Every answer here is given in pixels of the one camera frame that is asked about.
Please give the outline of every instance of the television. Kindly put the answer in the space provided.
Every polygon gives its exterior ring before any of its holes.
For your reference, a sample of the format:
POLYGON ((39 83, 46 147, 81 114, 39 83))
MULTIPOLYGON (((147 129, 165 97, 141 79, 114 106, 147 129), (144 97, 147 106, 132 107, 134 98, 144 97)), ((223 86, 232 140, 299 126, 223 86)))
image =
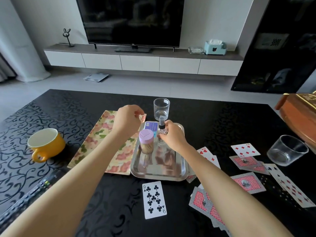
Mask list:
POLYGON ((90 44, 179 47, 184 0, 77 0, 90 44))

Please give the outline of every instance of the tile floor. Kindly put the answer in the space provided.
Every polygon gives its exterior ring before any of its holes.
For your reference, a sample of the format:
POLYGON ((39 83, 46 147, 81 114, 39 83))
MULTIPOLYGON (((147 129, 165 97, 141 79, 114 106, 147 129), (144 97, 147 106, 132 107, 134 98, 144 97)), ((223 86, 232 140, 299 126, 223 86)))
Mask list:
POLYGON ((233 77, 194 80, 112 75, 98 83, 83 80, 88 76, 87 73, 70 73, 59 70, 51 73, 51 77, 38 82, 23 83, 11 80, 0 83, 0 121, 48 89, 249 102, 268 104, 272 108, 281 96, 279 94, 231 91, 233 77))

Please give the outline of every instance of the tissue box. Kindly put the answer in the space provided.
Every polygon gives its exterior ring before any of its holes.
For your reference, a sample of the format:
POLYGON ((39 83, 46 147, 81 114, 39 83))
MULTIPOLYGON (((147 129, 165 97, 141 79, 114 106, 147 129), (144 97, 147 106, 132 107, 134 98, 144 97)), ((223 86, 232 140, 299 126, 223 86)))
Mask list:
POLYGON ((205 54, 207 55, 225 55, 227 51, 226 43, 223 42, 220 45, 209 44, 208 41, 205 42, 204 46, 205 54))

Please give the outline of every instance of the purple lid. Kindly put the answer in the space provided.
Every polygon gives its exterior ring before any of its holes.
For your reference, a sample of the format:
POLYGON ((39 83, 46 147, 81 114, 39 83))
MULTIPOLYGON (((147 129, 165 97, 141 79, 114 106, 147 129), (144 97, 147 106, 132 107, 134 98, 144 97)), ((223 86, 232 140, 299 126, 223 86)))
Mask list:
POLYGON ((150 144, 154 141, 154 133, 152 130, 144 129, 139 132, 139 141, 142 144, 150 144))

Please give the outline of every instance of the floral placemat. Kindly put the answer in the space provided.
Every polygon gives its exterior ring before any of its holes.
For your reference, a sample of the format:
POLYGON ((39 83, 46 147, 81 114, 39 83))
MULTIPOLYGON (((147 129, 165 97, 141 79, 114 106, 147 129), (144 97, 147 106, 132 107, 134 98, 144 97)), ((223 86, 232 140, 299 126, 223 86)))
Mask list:
MULTIPOLYGON (((97 145, 106 137, 106 135, 111 132, 116 113, 117 111, 105 111, 102 114, 73 159, 70 161, 68 168, 75 167, 76 164, 89 155, 94 150, 94 148, 97 147, 97 145)), ((146 114, 139 116, 139 119, 143 123, 146 119, 146 114)), ((119 148, 105 172, 122 175, 131 174, 130 165, 136 145, 136 140, 138 138, 138 133, 139 132, 136 132, 119 148)))

